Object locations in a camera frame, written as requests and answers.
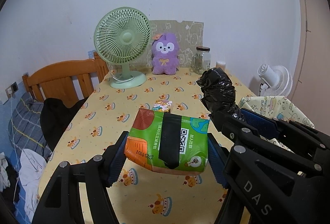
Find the black garbage bag roll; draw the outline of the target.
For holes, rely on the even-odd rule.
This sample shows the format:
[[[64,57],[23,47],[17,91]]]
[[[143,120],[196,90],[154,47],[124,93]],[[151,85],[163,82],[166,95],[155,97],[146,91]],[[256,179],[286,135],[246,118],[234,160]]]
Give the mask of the black garbage bag roll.
[[[222,112],[245,121],[241,109],[236,104],[235,87],[222,68],[211,68],[203,72],[196,83],[203,93],[201,102],[211,114]]]

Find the green tissue pack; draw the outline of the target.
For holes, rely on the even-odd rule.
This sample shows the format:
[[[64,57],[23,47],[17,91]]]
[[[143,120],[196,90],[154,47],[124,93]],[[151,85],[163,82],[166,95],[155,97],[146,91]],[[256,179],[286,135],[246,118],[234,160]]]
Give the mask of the green tissue pack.
[[[209,120],[139,109],[127,137],[126,157],[150,171],[198,175],[208,161]]]

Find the yellow cartoon tissue pack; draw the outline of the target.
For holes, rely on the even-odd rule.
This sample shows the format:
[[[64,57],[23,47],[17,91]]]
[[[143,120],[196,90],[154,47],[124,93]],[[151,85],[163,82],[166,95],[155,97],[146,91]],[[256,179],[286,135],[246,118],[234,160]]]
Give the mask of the yellow cartoon tissue pack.
[[[153,107],[153,111],[158,111],[158,112],[168,112],[170,113],[172,110],[172,101],[170,100],[165,100],[165,99],[158,99],[155,101]]]

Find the white standing fan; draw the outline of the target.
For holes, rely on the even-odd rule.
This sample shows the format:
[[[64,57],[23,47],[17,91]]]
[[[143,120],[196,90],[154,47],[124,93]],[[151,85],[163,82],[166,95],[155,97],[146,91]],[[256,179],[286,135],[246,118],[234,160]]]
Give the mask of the white standing fan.
[[[270,66],[262,64],[257,70],[262,83],[259,89],[260,96],[287,97],[293,85],[292,76],[282,65]]]

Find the yellow patterned tablecloth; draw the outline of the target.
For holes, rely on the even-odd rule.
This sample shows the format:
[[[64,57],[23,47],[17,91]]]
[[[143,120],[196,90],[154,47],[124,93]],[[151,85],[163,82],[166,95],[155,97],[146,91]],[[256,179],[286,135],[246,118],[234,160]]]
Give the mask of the yellow patterned tablecloth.
[[[42,193],[60,162],[71,166],[103,154],[123,131],[131,157],[120,168],[119,177],[108,189],[119,223],[214,223],[226,191],[217,183],[209,165],[201,165],[203,154],[192,148],[201,144],[197,131],[210,132],[224,147],[232,143],[208,120],[201,103],[198,75],[180,68],[175,75],[154,75],[135,88],[115,89],[108,79],[96,87],[59,140],[42,175]],[[180,153],[185,169],[198,169],[198,175],[156,173],[162,118],[152,112],[158,100],[172,102],[171,113],[182,117]]]

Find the beige door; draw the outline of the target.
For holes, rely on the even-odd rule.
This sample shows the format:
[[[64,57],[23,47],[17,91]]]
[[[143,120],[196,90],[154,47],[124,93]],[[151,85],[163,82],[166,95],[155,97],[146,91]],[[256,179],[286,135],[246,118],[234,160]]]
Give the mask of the beige door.
[[[299,0],[300,46],[289,99],[329,134],[329,4]]]

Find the cotton swab container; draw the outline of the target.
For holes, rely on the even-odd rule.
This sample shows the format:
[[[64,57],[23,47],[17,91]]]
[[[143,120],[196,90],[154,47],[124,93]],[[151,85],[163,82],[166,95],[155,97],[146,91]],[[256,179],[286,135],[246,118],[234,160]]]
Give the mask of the cotton swab container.
[[[223,71],[225,71],[226,62],[225,61],[216,61],[216,67],[221,68]]]

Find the glass jar with lid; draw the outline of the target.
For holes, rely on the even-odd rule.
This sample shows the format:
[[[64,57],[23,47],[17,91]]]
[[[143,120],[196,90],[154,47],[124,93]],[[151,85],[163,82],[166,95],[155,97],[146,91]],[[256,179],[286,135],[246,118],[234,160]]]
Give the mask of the glass jar with lid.
[[[192,57],[192,69],[197,74],[202,74],[210,68],[211,54],[210,48],[197,46],[196,53]]]

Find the black cloth on chair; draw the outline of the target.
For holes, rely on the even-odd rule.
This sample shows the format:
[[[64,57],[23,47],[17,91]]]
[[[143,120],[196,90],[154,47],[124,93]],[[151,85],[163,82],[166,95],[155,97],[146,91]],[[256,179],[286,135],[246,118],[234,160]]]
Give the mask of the black cloth on chair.
[[[86,101],[87,98],[81,99],[70,108],[66,107],[61,99],[47,98],[44,101],[40,126],[51,151],[54,151],[64,131]]]

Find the white cloth on bed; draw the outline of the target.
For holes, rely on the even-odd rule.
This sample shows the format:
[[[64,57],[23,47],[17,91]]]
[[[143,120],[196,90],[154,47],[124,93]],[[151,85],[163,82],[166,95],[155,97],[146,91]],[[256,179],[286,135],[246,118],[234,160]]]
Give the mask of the white cloth on bed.
[[[32,222],[40,199],[38,187],[46,167],[46,161],[37,152],[22,149],[20,164],[19,178],[25,191],[24,209],[29,221]]]

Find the orange wooden chair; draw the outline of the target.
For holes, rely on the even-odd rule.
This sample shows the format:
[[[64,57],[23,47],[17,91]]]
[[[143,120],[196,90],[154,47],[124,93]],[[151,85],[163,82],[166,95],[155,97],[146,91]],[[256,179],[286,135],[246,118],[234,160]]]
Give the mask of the orange wooden chair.
[[[39,102],[47,98],[57,98],[67,107],[72,107],[79,100],[73,79],[77,78],[83,98],[88,98],[93,92],[91,75],[97,74],[103,81],[109,69],[106,62],[93,53],[92,59],[69,60],[50,64],[39,69],[32,75],[23,75],[25,89]]]

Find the blue plaid bedding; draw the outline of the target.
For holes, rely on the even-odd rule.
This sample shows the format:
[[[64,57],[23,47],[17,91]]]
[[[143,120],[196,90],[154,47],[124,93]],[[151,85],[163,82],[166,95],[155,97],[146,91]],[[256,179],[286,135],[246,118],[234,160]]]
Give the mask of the blue plaid bedding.
[[[45,160],[52,154],[42,133],[40,115],[43,103],[35,100],[30,93],[24,93],[9,120],[8,131],[12,147],[20,156],[22,149],[30,149]]]

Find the purple plush toy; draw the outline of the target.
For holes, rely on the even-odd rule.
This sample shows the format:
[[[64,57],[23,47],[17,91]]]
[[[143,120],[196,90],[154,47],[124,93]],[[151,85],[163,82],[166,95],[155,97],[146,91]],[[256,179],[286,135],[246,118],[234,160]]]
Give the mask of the purple plush toy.
[[[153,37],[153,74],[175,75],[179,66],[180,47],[174,33],[159,33]]]

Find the beige patterned board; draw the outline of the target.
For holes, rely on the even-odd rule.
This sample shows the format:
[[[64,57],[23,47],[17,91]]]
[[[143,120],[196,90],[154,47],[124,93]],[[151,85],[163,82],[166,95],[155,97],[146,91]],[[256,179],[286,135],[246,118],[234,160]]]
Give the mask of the beige patterned board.
[[[152,66],[152,43],[153,37],[159,33],[174,33],[179,44],[178,59],[179,67],[191,67],[192,57],[196,53],[196,47],[203,45],[203,28],[202,22],[195,21],[151,21],[151,44],[146,47],[144,52],[130,63],[131,69],[148,68]]]

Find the green desk fan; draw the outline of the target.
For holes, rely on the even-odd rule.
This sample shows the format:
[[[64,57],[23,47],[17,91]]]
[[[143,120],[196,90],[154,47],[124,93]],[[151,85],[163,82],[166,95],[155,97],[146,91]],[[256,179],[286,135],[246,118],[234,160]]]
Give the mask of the green desk fan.
[[[150,39],[150,22],[135,8],[116,8],[102,17],[94,31],[96,52],[106,63],[121,66],[121,72],[111,76],[111,87],[129,89],[146,82],[146,75],[129,64],[144,53]]]

